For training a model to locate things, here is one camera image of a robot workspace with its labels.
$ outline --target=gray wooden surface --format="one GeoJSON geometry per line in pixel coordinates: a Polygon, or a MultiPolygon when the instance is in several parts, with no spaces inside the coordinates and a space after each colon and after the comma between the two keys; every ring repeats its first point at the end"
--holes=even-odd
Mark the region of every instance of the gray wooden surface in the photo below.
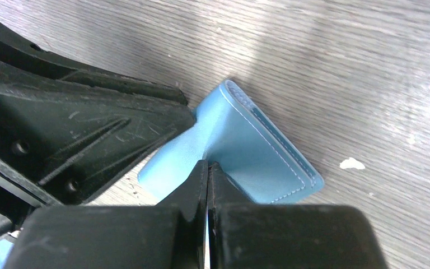
{"type": "MultiPolygon", "coordinates": [[[[430,1],[5,0],[0,21],[191,106],[233,78],[326,180],[304,202],[358,207],[391,268],[430,268],[430,1]]],[[[151,203],[128,177],[99,201],[151,203]]]]}

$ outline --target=white stitching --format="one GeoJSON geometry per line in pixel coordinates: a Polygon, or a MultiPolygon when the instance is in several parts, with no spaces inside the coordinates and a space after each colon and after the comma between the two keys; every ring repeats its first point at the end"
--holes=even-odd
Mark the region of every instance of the white stitching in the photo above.
{"type": "Polygon", "coordinates": [[[268,143],[268,145],[274,150],[274,152],[276,152],[276,154],[281,158],[281,160],[284,161],[284,163],[294,173],[294,175],[297,177],[297,179],[299,179],[302,182],[302,187],[301,188],[295,189],[294,191],[291,191],[290,193],[287,193],[284,196],[281,196],[281,197],[279,197],[277,199],[274,199],[274,200],[271,201],[271,203],[275,203],[275,202],[277,202],[277,201],[279,201],[281,199],[284,199],[284,198],[286,198],[286,197],[288,197],[290,195],[293,195],[296,192],[301,191],[304,188],[306,188],[306,183],[304,182],[304,180],[302,180],[299,177],[299,175],[297,175],[297,173],[291,168],[291,166],[286,162],[286,160],[281,156],[281,154],[279,154],[279,152],[273,147],[273,145],[271,145],[271,143],[269,143],[269,141],[266,139],[266,137],[264,137],[263,134],[261,134],[261,132],[258,131],[258,129],[256,129],[256,127],[243,114],[241,114],[241,112],[237,108],[235,108],[235,106],[229,101],[229,99],[227,98],[227,96],[225,96],[225,94],[223,93],[221,87],[219,87],[219,90],[220,90],[220,93],[223,95],[223,98],[225,98],[225,100],[227,100],[227,102],[231,105],[231,107],[234,108],[238,112],[238,114],[241,115],[257,131],[257,133],[259,135],[261,135],[261,137],[264,139],[264,141],[266,141],[266,143],[268,143]]]}
{"type": "Polygon", "coordinates": [[[297,164],[298,165],[300,165],[303,169],[304,169],[304,171],[307,173],[307,175],[309,175],[309,181],[311,182],[311,188],[313,188],[314,186],[316,186],[316,184],[317,184],[317,181],[314,179],[314,181],[312,181],[312,178],[314,177],[314,175],[304,166],[304,164],[301,162],[301,161],[299,161],[299,159],[296,157],[296,154],[294,153],[294,152],[292,152],[291,151],[291,149],[288,147],[288,146],[286,146],[286,144],[282,141],[282,139],[275,133],[275,132],[272,132],[269,128],[268,128],[268,126],[266,126],[266,124],[263,122],[263,120],[262,119],[260,119],[259,117],[258,117],[258,115],[256,115],[255,113],[253,113],[253,115],[259,120],[259,122],[268,130],[268,132],[270,133],[270,134],[272,134],[273,136],[274,136],[274,138],[276,138],[276,140],[278,140],[278,142],[279,143],[281,143],[281,145],[283,145],[284,146],[284,148],[289,152],[289,153],[291,153],[291,156],[296,160],[296,162],[297,162],[297,164]]]}

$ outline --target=leather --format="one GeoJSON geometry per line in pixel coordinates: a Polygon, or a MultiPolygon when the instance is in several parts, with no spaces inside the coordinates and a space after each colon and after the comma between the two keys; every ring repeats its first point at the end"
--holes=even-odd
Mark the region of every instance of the leather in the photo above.
{"type": "Polygon", "coordinates": [[[256,203],[295,203],[323,187],[320,174],[234,82],[216,87],[194,115],[196,124],[162,146],[138,174],[159,200],[200,159],[220,163],[256,203]]]}

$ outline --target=scratch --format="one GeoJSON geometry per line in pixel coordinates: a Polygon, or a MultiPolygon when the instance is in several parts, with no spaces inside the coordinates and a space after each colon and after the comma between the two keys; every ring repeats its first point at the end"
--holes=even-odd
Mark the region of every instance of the scratch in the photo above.
{"type": "Polygon", "coordinates": [[[122,139],[121,137],[119,137],[118,135],[115,136],[117,140],[121,141],[121,142],[126,142],[126,140],[122,139]]]}
{"type": "Polygon", "coordinates": [[[24,244],[23,246],[21,246],[21,248],[15,250],[14,254],[17,256],[20,256],[32,248],[45,249],[49,252],[53,252],[53,254],[67,254],[68,253],[69,249],[63,245],[60,245],[60,246],[50,245],[51,239],[52,238],[50,236],[45,236],[39,240],[35,240],[32,242],[29,242],[28,244],[24,244]]]}
{"type": "Polygon", "coordinates": [[[138,125],[136,125],[136,132],[139,131],[139,126],[141,126],[142,118],[139,118],[138,125]]]}
{"type": "Polygon", "coordinates": [[[145,137],[140,136],[137,133],[132,133],[132,132],[126,132],[126,133],[132,136],[131,140],[134,140],[136,138],[140,138],[140,139],[143,139],[144,141],[147,141],[147,139],[145,137]]]}
{"type": "Polygon", "coordinates": [[[156,134],[160,135],[160,133],[158,133],[156,130],[152,129],[152,128],[151,128],[151,126],[148,126],[148,127],[149,127],[149,129],[151,129],[154,133],[156,133],[156,134]]]}
{"type": "Polygon", "coordinates": [[[97,120],[108,119],[109,117],[110,116],[99,117],[99,118],[91,118],[91,119],[81,119],[81,120],[77,120],[76,122],[95,122],[97,120]]]}
{"type": "Polygon", "coordinates": [[[80,113],[80,111],[75,111],[72,114],[70,114],[70,116],[68,116],[68,119],[73,119],[73,117],[75,117],[78,113],[80,113]]]}
{"type": "Polygon", "coordinates": [[[53,48],[52,48],[52,46],[50,45],[50,43],[46,40],[46,38],[43,36],[43,35],[41,35],[41,34],[39,34],[40,35],[40,37],[47,43],[47,45],[49,46],[49,49],[50,50],[53,50],[53,48]]]}

